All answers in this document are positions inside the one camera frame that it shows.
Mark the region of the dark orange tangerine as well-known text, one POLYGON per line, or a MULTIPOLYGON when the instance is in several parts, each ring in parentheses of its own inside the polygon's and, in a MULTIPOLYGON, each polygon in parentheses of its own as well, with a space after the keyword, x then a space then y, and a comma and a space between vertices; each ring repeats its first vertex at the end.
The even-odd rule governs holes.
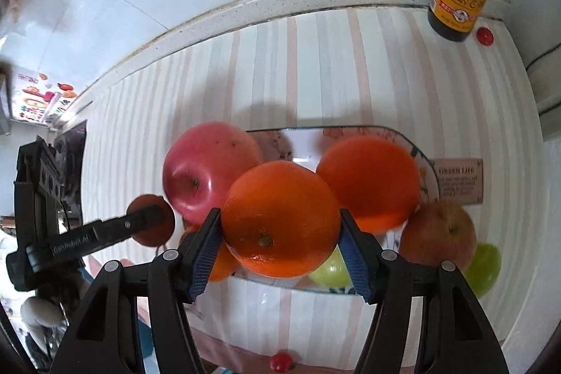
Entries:
POLYGON ((136 197, 127 207, 127 213, 134 213, 145 207, 158 206, 160 216, 154 218, 147 228, 134 233, 132 238, 142 246, 159 247, 167 243, 175 230, 175 216, 170 205, 161 196, 145 193, 136 197))

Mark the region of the small red cherry tomato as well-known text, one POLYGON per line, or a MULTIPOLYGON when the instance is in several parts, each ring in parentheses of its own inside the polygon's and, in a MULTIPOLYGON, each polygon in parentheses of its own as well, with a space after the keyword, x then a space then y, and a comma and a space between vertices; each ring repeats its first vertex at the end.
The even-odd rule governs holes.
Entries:
POLYGON ((293 357, 286 351, 279 351, 269 359, 269 368, 277 374, 285 374, 295 366, 293 357))

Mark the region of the dark brownish orange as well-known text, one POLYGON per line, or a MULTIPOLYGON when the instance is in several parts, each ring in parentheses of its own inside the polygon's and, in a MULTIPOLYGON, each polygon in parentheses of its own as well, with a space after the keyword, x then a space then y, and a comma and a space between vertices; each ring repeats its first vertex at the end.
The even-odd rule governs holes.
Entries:
MULTIPOLYGON (((178 246, 183 244, 183 240, 186 239, 191 232, 196 232, 198 229, 199 226, 188 224, 185 221, 184 231, 180 237, 178 246)), ((212 271, 210 272, 208 280, 212 283, 223 281, 227 277, 231 276, 237 270, 238 267, 239 267, 238 260, 232 255, 229 248, 227 248, 226 243, 223 241, 221 246, 219 247, 219 252, 215 259, 215 263, 212 268, 212 271)))

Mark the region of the green apple in plate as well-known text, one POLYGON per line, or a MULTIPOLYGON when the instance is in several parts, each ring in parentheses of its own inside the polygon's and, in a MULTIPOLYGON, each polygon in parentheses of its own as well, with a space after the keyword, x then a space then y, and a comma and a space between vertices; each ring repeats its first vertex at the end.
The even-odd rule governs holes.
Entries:
POLYGON ((331 255, 315 271, 309 273, 308 277, 324 288, 349 288, 353 284, 338 247, 335 247, 331 255))

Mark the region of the blue cabinet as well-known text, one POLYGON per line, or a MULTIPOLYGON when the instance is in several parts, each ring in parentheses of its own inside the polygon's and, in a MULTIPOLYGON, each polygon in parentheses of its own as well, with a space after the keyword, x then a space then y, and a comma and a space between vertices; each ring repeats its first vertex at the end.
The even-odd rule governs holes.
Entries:
POLYGON ((154 350, 151 328, 141 319, 138 319, 137 323, 138 323, 138 331, 139 331, 139 340, 141 344, 141 353, 143 359, 145 359, 150 357, 154 350))

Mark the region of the red yellow striped apple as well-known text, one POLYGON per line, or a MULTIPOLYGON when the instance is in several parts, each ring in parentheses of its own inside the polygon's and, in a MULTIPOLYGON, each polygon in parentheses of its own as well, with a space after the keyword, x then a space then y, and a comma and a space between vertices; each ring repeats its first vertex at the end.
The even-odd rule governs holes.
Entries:
POLYGON ((469 268, 477 246, 474 222, 457 203, 426 203, 409 218, 401 234, 399 254, 411 263, 437 267, 450 260, 469 268))

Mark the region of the black gas stove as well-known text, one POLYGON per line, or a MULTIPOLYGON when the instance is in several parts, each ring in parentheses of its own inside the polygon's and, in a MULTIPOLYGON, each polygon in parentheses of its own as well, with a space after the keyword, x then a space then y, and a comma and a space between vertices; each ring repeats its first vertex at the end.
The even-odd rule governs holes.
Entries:
POLYGON ((63 183, 62 201, 71 227, 83 224, 81 180, 87 139, 87 122, 80 122, 55 138, 55 161, 63 183))

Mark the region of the striped tablecloth with cat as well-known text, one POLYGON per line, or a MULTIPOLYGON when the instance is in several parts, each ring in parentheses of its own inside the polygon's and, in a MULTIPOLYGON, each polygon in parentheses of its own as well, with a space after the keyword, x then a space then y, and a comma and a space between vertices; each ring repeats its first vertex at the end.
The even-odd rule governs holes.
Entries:
POLYGON ((82 111, 85 220, 120 216, 163 190, 163 160, 187 128, 245 130, 381 125, 430 158, 481 158, 477 237, 500 249, 482 305, 513 373, 537 355, 528 314, 546 227, 547 159, 530 82, 510 32, 452 43, 412 8, 322 11, 197 43, 127 76, 115 75, 82 111))

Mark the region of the bright orange in plate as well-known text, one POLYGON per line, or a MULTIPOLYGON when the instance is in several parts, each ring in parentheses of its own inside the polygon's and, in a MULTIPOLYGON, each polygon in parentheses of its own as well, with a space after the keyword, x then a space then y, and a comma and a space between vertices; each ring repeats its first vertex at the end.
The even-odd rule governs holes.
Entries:
POLYGON ((398 228, 418 206, 414 159, 389 141, 370 136, 339 141, 325 152, 316 173, 363 232, 398 228))

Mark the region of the large red apple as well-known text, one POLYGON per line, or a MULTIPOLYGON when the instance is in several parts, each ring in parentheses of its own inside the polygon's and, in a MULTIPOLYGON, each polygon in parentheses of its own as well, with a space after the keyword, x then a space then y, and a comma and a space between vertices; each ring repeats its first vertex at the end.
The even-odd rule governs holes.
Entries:
POLYGON ((262 149, 246 131, 224 122, 200 123, 168 150, 163 190, 187 223, 200 226, 211 209, 223 205, 232 183, 263 161, 262 149))

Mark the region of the red bottle cap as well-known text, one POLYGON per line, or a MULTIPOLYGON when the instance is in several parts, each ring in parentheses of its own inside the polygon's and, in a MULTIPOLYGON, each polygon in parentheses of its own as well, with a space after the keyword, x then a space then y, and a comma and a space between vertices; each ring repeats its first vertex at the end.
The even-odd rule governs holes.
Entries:
POLYGON ((484 47, 490 47, 494 42, 494 36, 490 28, 479 27, 475 33, 477 42, 484 47))

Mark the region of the colourful wall sticker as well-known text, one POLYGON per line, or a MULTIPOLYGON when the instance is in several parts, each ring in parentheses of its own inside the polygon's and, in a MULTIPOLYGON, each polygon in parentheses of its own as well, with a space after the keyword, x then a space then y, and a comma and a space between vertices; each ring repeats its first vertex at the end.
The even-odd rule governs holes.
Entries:
POLYGON ((37 125, 53 125, 78 96, 72 84, 19 66, 12 69, 11 86, 12 118, 37 125))

